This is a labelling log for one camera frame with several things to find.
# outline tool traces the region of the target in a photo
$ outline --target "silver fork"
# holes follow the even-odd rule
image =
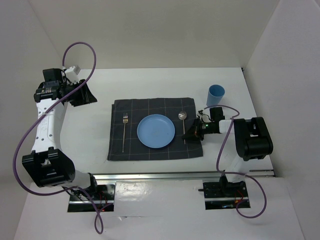
[[[126,137],[126,124],[128,123],[128,113],[124,113],[123,114],[123,124],[124,124],[124,128],[123,128],[123,140],[122,140],[122,152],[125,151],[125,137]]]

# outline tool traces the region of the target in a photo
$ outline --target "cable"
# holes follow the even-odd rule
[[[65,191],[68,191],[68,190],[71,190],[71,189],[74,189],[76,188],[76,186],[74,187],[69,187],[69,188],[66,188],[64,190],[60,190],[60,191],[56,191],[56,192],[51,192],[51,193],[39,193],[39,192],[35,192],[35,191],[32,191],[31,189],[27,188],[23,182],[21,181],[19,175],[18,175],[18,172],[17,172],[17,156],[18,156],[18,153],[19,153],[19,150],[21,148],[21,145],[22,143],[25,141],[26,137],[29,135],[29,133],[42,121],[42,119],[45,118],[46,114],[48,114],[56,105],[58,105],[59,103],[61,103],[62,101],[64,101],[65,99],[67,99],[70,95],[74,94],[76,91],[78,91],[80,88],[82,88],[87,82],[88,80],[91,78],[91,76],[93,75],[95,69],[96,69],[96,64],[97,64],[97,56],[96,56],[96,52],[95,50],[93,49],[93,47],[91,45],[89,45],[88,43],[86,42],[82,42],[82,41],[78,41],[78,42],[75,42],[73,44],[71,44],[70,46],[68,46],[68,48],[65,50],[64,54],[63,54],[63,58],[62,58],[62,65],[64,66],[65,65],[65,58],[66,58],[66,55],[67,55],[67,52],[68,50],[73,47],[74,45],[77,45],[77,44],[83,44],[83,45],[86,45],[88,46],[91,50],[92,50],[92,53],[93,53],[93,57],[94,57],[94,62],[93,62],[93,67],[92,67],[92,70],[89,74],[89,76],[86,78],[86,80],[81,83],[78,87],[76,87],[74,90],[72,90],[71,92],[69,92],[67,95],[65,95],[64,97],[62,97],[61,99],[59,99],[57,102],[55,102],[54,104],[52,104],[52,106],[50,106],[46,111],[45,111],[45,114],[43,114],[42,116],[40,116],[38,118],[38,120],[36,120],[34,122],[34,124],[32,124],[32,126],[26,131],[26,133],[22,136],[20,142],[18,143],[16,149],[15,149],[15,152],[14,152],[14,155],[13,155],[13,161],[12,161],[12,169],[13,169],[13,175],[16,179],[16,181],[18,182],[18,184],[24,189],[26,190],[28,193],[31,193],[31,194],[34,194],[34,195],[37,195],[37,196],[51,196],[51,195],[55,195],[55,194],[59,194],[59,193],[63,193]]]
[[[45,113],[40,116],[35,122],[34,124],[31,125],[31,127],[25,132],[25,134],[22,136],[21,140],[19,141],[15,151],[14,151],[14,155],[13,155],[13,161],[12,161],[12,169],[13,169],[13,175],[16,179],[16,181],[18,182],[18,184],[25,190],[27,191],[28,193],[30,194],[33,194],[33,195],[37,195],[37,196],[52,196],[52,195],[56,195],[56,194],[60,194],[60,193],[63,193],[63,192],[66,192],[68,190],[72,190],[72,189],[75,189],[75,188],[78,188],[79,190],[81,190],[85,195],[86,197],[91,201],[92,203],[92,206],[94,208],[94,210],[96,211],[96,214],[97,214],[97,218],[99,218],[100,222],[101,222],[101,231],[99,231],[97,229],[97,226],[96,226],[96,221],[95,221],[95,224],[94,224],[94,228],[96,230],[96,232],[98,234],[102,234],[103,230],[104,230],[104,224],[103,224],[103,220],[100,216],[100,212],[99,210],[97,209],[94,201],[92,200],[92,198],[90,197],[90,195],[84,190],[82,189],[81,187],[77,187],[77,186],[73,186],[73,187],[68,187],[66,189],[63,189],[63,190],[60,190],[60,191],[56,191],[56,192],[50,192],[50,193],[40,193],[40,192],[35,192],[35,191],[32,191],[31,189],[27,188],[23,182],[21,181],[19,175],[18,175],[18,171],[17,171],[17,157],[18,157],[18,153],[19,153],[19,150],[23,144],[23,142],[25,141],[25,139],[27,138],[27,136],[30,134],[30,132],[45,118],[45,116],[56,106],[58,105],[59,103],[61,103],[62,101],[64,101],[65,99],[67,99],[68,97],[70,97],[72,94],[74,94],[76,91],[78,91],[79,89],[81,89],[87,82],[88,80],[92,77],[92,75],[94,74],[94,71],[96,69],[96,64],[97,64],[97,56],[96,56],[96,52],[95,50],[93,49],[93,47],[86,43],[86,42],[83,42],[83,41],[78,41],[78,42],[75,42],[73,44],[71,44],[70,46],[67,47],[67,49],[65,50],[64,54],[63,54],[63,58],[62,58],[62,66],[65,65],[65,59],[66,59],[66,55],[67,55],[67,52],[69,51],[70,48],[72,48],[73,46],[75,45],[78,45],[78,44],[82,44],[82,45],[86,45],[88,46],[92,53],[93,53],[93,67],[92,67],[92,70],[89,74],[89,76],[84,80],[83,83],[81,83],[78,87],[76,87],[74,90],[72,90],[71,92],[69,92],[67,95],[65,95],[64,97],[62,97],[61,99],[59,99],[57,102],[55,102],[54,104],[52,104],[46,111]]]
[[[225,145],[226,145],[226,143],[227,143],[228,137],[229,137],[229,135],[230,135],[232,126],[233,126],[233,124],[234,124],[234,118],[238,117],[238,116],[240,115],[240,112],[239,112],[238,110],[236,110],[235,108],[230,107],[230,106],[226,106],[226,105],[212,105],[212,106],[207,106],[207,107],[205,107],[203,110],[206,110],[206,109],[208,109],[208,108],[213,108],[213,107],[224,107],[224,108],[232,109],[232,110],[234,110],[234,111],[237,112],[236,115],[234,115],[234,116],[231,117],[231,123],[230,123],[229,129],[228,129],[228,131],[227,131],[227,133],[226,133],[226,135],[225,135],[225,138],[224,138],[224,140],[223,140],[223,142],[222,142],[220,151],[219,151],[219,153],[218,153],[218,157],[217,157],[217,160],[216,160],[215,168],[216,168],[216,170],[217,170],[219,173],[221,173],[221,174],[223,174],[223,175],[226,175],[226,174],[241,175],[241,176],[247,177],[247,178],[252,179],[253,181],[255,181],[255,183],[256,183],[256,184],[259,186],[259,188],[261,189],[261,192],[262,192],[263,198],[264,198],[264,206],[263,206],[262,210],[261,210],[257,215],[253,215],[253,216],[247,216],[247,215],[242,214],[242,213],[239,211],[239,205],[240,205],[241,203],[243,203],[244,200],[238,202],[237,205],[235,206],[235,209],[236,209],[236,211],[238,212],[238,214],[239,214],[240,216],[242,216],[242,217],[244,217],[244,218],[246,218],[246,219],[255,219],[255,218],[257,218],[257,217],[260,217],[260,216],[265,212],[265,210],[266,210],[266,208],[267,208],[267,196],[266,196],[266,192],[265,192],[265,190],[263,189],[263,187],[261,186],[261,184],[260,184],[253,176],[247,175],[246,173],[236,172],[236,171],[222,171],[222,170],[219,169],[220,158],[221,158],[222,152],[223,152],[223,150],[224,150],[224,148],[225,148]]]

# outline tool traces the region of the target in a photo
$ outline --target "silver spoon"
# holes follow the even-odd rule
[[[182,123],[183,123],[183,135],[184,135],[184,134],[186,134],[186,129],[185,129],[185,119],[187,118],[186,111],[179,112],[178,117],[179,117],[180,120],[182,120]]]

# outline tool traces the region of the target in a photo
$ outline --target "grid pattern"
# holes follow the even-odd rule
[[[179,120],[180,111],[186,111],[184,121],[188,130],[196,118],[196,106],[193,98],[151,98],[151,99],[123,99],[115,100],[112,105],[109,161],[152,161],[191,159],[203,156],[201,141],[187,141],[184,143],[183,122]],[[129,122],[126,124],[124,152],[123,116],[128,113]],[[149,148],[138,139],[137,128],[139,122],[148,115],[161,114],[168,117],[174,124],[175,136],[170,144],[162,148]]]

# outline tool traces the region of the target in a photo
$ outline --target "white table surface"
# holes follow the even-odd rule
[[[205,210],[200,180],[121,182],[114,212],[101,214],[102,235],[94,229],[94,212],[67,213],[66,193],[28,194],[14,240],[303,240],[284,179],[258,180],[268,202],[256,219],[244,219],[235,209]],[[252,180],[246,185],[251,208],[240,211],[252,216],[262,209],[263,196]],[[49,193],[60,188],[33,183],[31,189]]]
[[[86,78],[90,69],[80,72]],[[203,157],[158,161],[108,161],[111,105],[117,99],[194,98],[197,111],[206,106],[209,86],[222,85],[225,96],[221,104],[240,111],[240,118],[256,117],[256,112],[240,68],[142,68],[97,69],[88,82],[98,102],[68,106],[61,147],[76,169],[91,173],[159,173],[205,172],[216,170],[216,160],[224,134],[210,134],[202,142]],[[226,118],[234,112],[223,110]],[[225,169],[236,156],[231,135],[221,157]],[[253,170],[272,170],[269,157],[251,160]]]

